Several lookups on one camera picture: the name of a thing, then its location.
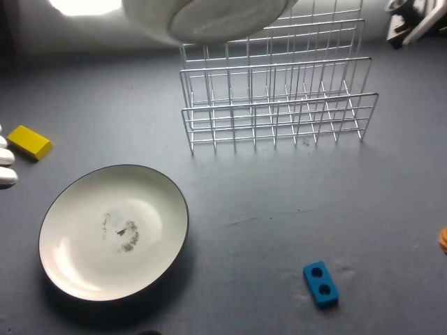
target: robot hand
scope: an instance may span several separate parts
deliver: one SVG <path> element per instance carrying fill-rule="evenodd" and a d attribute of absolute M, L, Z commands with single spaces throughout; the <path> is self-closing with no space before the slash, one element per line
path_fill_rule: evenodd
<path fill-rule="evenodd" d="M 7 150 L 8 143 L 4 137 L 0 136 L 0 190 L 10 188 L 17 182 L 17 173 L 9 168 L 14 163 L 14 154 Z"/>

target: plate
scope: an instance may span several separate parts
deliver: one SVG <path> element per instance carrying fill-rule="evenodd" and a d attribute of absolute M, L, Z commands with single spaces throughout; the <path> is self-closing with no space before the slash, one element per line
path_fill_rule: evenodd
<path fill-rule="evenodd" d="M 178 187 L 139 165 L 114 165 L 72 183 L 53 202 L 39 237 L 50 280 L 67 294 L 104 302 L 151 285 L 186 240 Z"/>

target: plate rim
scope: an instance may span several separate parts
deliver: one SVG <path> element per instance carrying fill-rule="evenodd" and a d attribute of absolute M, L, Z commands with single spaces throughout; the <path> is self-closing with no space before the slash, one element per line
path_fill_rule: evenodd
<path fill-rule="evenodd" d="M 54 203 L 56 202 L 56 200 L 59 199 L 59 197 L 62 195 L 62 193 L 64 193 L 67 189 L 69 189 L 74 183 L 77 183 L 79 180 L 81 180 L 82 178 L 84 178 L 84 177 L 86 177 L 86 176 L 88 176 L 88 175 L 90 175 L 92 173 L 95 173 L 95 172 L 98 172 L 98 171 L 101 171 L 101 170 L 104 170 L 104 169 L 108 169 L 108 168 L 117 167 L 117 166 L 133 166 L 133 167 L 149 169 L 149 170 L 158 172 L 159 174 L 161 174 L 162 176 L 166 177 L 171 183 L 174 184 L 175 188 L 180 192 L 180 195 L 182 196 L 183 202 L 184 202 L 185 207 L 186 207 L 186 232 L 184 234 L 183 242 L 182 242 L 182 245 L 180 246 L 180 249 L 179 249 L 177 255 L 174 257 L 173 261 L 169 264 L 169 266 L 166 268 L 166 270 L 163 271 L 160 274 L 160 276 L 158 276 L 154 281 L 152 281 L 150 284 L 146 285 L 145 287 L 143 287 L 143 288 L 141 288 L 141 289 L 139 289 L 139 290 L 137 290 L 137 291 L 135 291 L 135 292 L 133 292 L 133 293 L 131 293 L 129 295 L 124 295 L 123 297 L 118 297 L 118 298 L 113 298 L 113 299 L 85 299 L 85 298 L 77 297 L 76 295 L 72 295 L 71 293 L 68 293 L 67 291 L 65 291 L 62 288 L 60 288 L 51 279 L 51 277 L 48 275 L 47 270 L 45 269 L 45 266 L 43 265 L 42 254 L 41 254 L 41 235 L 42 235 L 43 224 L 45 222 L 45 219 L 47 218 L 48 213 L 50 212 L 51 208 L 53 207 Z M 69 295 L 72 298 L 79 299 L 79 300 L 85 301 L 85 302 L 98 302 L 98 303 L 101 303 L 101 302 L 115 302 L 115 301 L 120 301 L 122 299 L 133 297 L 133 296 L 137 295 L 138 293 L 141 293 L 142 291 L 144 291 L 144 290 L 148 289 L 149 287 L 151 287 L 151 286 L 155 285 L 156 283 L 158 283 L 159 280 L 161 280 L 166 275 L 168 270 L 172 267 L 172 265 L 178 259 L 179 254 L 183 251 L 184 245 L 186 243 L 186 239 L 188 237 L 188 233 L 189 233 L 189 207 L 188 207 L 188 202 L 186 201 L 186 198 L 185 198 L 182 190 L 180 189 L 180 187 L 170 177 L 168 177 L 166 174 L 164 174 L 164 173 L 162 173 L 162 172 L 160 172 L 160 171 L 158 171 L 158 170 L 156 170 L 156 169 L 154 169 L 152 167 L 148 167 L 146 165 L 141 165 L 141 164 L 114 164 L 114 165 L 108 165 L 108 166 L 100 167 L 99 169 L 93 170 L 93 171 L 91 171 L 91 172 L 89 172 L 87 174 L 82 175 L 81 177 L 77 178 L 75 181 L 72 181 L 67 187 L 65 187 L 62 190 L 62 192 L 60 192 L 58 194 L 58 196 L 52 201 L 51 205 L 48 207 L 48 209 L 45 212 L 45 215 L 43 217 L 43 220 L 42 220 L 42 223 L 41 223 L 41 228 L 39 230 L 39 237 L 38 237 L 38 245 L 37 245 L 37 247 L 38 247 L 38 254 L 39 254 L 39 260 L 40 260 L 40 263 L 41 263 L 41 267 L 43 268 L 43 271 L 45 272 L 45 275 L 47 276 L 47 278 L 51 281 L 51 283 L 58 290 L 62 291 L 64 294 Z"/>

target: wire rack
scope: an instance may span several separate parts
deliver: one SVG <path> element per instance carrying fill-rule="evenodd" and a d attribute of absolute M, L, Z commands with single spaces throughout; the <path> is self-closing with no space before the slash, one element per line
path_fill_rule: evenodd
<path fill-rule="evenodd" d="M 371 59 L 358 57 L 362 1 L 303 0 L 257 34 L 224 45 L 183 45 L 185 131 L 194 145 L 356 133 L 378 95 L 364 92 Z"/>

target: yellow sponge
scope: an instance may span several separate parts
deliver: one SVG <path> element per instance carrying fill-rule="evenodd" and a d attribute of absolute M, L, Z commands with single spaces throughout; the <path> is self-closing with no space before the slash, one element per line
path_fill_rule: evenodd
<path fill-rule="evenodd" d="M 24 126 L 18 126 L 9 134 L 8 141 L 38 161 L 53 148 L 49 140 Z"/>

